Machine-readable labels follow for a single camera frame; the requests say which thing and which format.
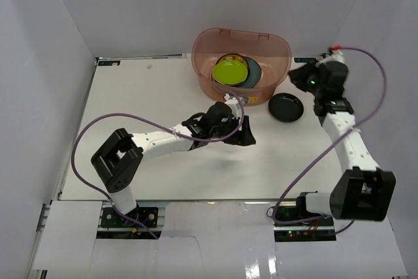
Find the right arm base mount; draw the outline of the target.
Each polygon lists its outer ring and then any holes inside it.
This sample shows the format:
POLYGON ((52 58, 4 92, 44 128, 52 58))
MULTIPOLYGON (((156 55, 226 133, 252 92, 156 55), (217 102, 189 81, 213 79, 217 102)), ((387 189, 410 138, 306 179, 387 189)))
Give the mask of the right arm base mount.
MULTIPOLYGON (((298 210, 295 206, 281 206, 277 210, 276 219, 280 221, 293 221, 301 220, 311 217, 316 217, 319 214, 307 214, 305 217, 299 216, 298 210)), ((320 230, 334 229, 334 222, 332 218, 321 218, 319 220, 309 221, 309 222, 300 222, 293 224, 282 224, 275 223, 274 231, 284 231, 285 233, 302 233, 310 234, 320 230)))

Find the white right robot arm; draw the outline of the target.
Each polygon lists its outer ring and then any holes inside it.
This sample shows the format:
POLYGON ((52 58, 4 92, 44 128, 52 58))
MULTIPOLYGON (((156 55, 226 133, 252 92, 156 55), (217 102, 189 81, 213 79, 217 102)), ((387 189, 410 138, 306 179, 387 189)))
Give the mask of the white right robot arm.
POLYGON ((384 171, 366 148, 354 110, 344 97, 347 66, 340 61, 307 63, 289 72, 291 82, 314 96, 314 112, 334 143, 342 176, 330 193, 304 192, 295 219, 311 225, 319 214, 338 220, 381 222, 385 219, 396 178, 384 171))

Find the dark teal ceramic plate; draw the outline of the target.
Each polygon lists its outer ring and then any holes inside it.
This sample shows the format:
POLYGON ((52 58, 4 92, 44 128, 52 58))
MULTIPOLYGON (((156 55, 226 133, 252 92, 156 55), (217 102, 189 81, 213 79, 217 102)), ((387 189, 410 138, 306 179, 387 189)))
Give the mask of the dark teal ceramic plate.
POLYGON ((261 66, 252 58, 244 56, 244 59, 248 64, 248 76, 239 84, 239 88, 254 88, 261 79, 262 70, 261 66))

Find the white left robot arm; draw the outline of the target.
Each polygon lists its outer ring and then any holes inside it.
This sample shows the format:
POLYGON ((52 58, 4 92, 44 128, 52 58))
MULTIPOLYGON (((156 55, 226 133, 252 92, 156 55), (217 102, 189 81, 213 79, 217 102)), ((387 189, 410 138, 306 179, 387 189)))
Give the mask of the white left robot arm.
POLYGON ((256 144, 238 101, 216 102, 207 112, 192 115, 170 131, 130 134, 115 130, 91 158, 116 206, 116 219, 124 226, 137 221, 137 202, 130 188, 142 162, 174 152, 188 152, 206 146, 210 140, 237 146, 256 144))

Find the lime green plate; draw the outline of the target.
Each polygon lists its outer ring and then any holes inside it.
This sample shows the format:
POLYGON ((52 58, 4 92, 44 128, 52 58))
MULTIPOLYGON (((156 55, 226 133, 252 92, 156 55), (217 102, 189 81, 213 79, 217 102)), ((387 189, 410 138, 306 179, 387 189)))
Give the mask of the lime green plate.
POLYGON ((220 84, 237 86, 248 76, 246 67, 237 61, 224 61, 216 64, 212 71, 212 78, 220 84))

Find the yellow patterned black plate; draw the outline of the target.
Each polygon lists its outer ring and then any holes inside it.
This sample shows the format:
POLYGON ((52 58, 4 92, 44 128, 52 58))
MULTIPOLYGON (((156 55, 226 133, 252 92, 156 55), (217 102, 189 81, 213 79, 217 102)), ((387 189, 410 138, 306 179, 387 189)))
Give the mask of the yellow patterned black plate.
POLYGON ((225 55, 221 56, 216 61, 216 64, 219 64, 219 63, 224 62, 224 61, 237 61, 237 62, 243 64, 246 67, 247 70, 249 70, 249 65, 248 65, 247 59, 240 54, 225 54, 225 55))

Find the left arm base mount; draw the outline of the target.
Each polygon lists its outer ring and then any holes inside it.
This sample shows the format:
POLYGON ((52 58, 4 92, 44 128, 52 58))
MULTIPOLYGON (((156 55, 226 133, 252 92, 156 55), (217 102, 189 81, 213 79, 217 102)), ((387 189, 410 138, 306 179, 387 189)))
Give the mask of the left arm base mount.
POLYGON ((132 212, 126 214, 130 220, 120 216, 112 207, 105 207, 99 221, 99 227, 105 229, 123 227, 141 227, 136 222, 140 222, 147 228, 157 227, 159 209, 157 207, 137 207, 132 212))

